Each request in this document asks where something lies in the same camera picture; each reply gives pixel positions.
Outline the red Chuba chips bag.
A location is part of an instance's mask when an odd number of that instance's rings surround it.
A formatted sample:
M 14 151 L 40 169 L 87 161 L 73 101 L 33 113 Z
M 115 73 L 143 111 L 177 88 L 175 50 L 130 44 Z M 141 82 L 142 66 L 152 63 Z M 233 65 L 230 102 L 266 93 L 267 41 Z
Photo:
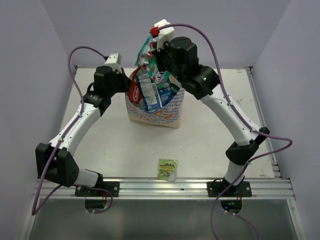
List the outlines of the red Chuba chips bag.
M 128 93 L 129 101 L 133 104 L 139 104 L 142 100 L 142 93 L 138 86 L 138 83 L 136 82 L 136 76 L 140 72 L 141 67 L 138 66 L 137 69 L 133 71 L 133 73 L 130 76 L 131 84 L 130 84 L 130 90 Z

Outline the Fox's candy packet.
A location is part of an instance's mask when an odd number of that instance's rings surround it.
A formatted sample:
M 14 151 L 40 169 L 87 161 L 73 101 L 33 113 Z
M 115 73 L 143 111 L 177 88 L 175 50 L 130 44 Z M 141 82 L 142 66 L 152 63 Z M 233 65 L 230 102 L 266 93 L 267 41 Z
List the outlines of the Fox's candy packet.
M 168 71 L 160 71 L 157 66 L 156 58 L 153 55 L 153 44 L 155 40 L 149 34 L 139 50 L 136 58 L 135 65 L 141 67 L 144 74 L 148 74 L 153 83 L 156 84 L 158 89 L 167 87 L 170 73 Z

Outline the small yellow-green candy packet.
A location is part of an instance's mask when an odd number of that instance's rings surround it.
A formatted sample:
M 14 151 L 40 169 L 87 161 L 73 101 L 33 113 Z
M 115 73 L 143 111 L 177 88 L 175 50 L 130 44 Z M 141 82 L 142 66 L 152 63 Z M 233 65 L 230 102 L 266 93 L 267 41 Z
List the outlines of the small yellow-green candy packet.
M 158 179 L 166 182 L 175 182 L 177 167 L 177 160 L 160 158 L 158 160 Z

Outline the blue snack packet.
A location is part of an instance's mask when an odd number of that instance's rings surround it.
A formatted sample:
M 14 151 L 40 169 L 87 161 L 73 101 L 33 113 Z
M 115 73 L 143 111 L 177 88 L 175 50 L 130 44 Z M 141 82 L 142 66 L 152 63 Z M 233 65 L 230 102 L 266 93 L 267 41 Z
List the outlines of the blue snack packet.
M 155 81 L 147 73 L 135 77 L 142 94 L 142 110 L 155 112 L 167 105 L 174 97 L 169 72 L 158 72 Z

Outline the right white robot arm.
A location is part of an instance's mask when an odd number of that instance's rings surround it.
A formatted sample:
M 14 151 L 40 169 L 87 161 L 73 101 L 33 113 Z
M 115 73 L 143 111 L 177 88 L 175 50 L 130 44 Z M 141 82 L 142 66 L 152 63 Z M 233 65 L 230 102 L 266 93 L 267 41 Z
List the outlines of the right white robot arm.
M 234 142 L 225 152 L 229 163 L 222 189 L 227 196 L 235 196 L 241 190 L 245 164 L 265 141 L 269 129 L 251 122 L 236 103 L 227 100 L 229 95 L 223 93 L 218 74 L 210 66 L 199 63 L 197 45 L 189 38 L 158 40 L 152 47 L 158 69 L 173 75 L 182 88 L 211 109 L 231 133 Z

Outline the checkered paper bag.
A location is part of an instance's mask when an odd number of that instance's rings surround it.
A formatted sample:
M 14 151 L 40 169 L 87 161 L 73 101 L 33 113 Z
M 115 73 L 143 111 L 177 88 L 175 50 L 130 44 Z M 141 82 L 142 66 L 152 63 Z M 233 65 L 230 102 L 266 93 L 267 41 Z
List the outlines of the checkered paper bag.
M 130 121 L 174 129 L 178 129 L 181 126 L 183 100 L 185 96 L 185 90 L 183 88 L 177 92 L 167 105 L 155 112 L 143 111 L 130 102 L 127 93 L 124 96 L 126 110 Z

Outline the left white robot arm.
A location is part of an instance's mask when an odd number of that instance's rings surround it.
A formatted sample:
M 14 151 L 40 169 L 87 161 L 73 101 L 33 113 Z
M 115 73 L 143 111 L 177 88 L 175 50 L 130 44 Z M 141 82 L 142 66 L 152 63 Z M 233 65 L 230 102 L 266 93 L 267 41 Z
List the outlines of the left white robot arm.
M 63 130 L 49 143 L 35 149 L 38 177 L 64 187 L 86 186 L 92 196 L 103 193 L 102 175 L 79 168 L 74 154 L 88 130 L 111 105 L 117 93 L 129 91 L 131 80 L 123 68 L 103 65 L 96 68 L 80 105 Z

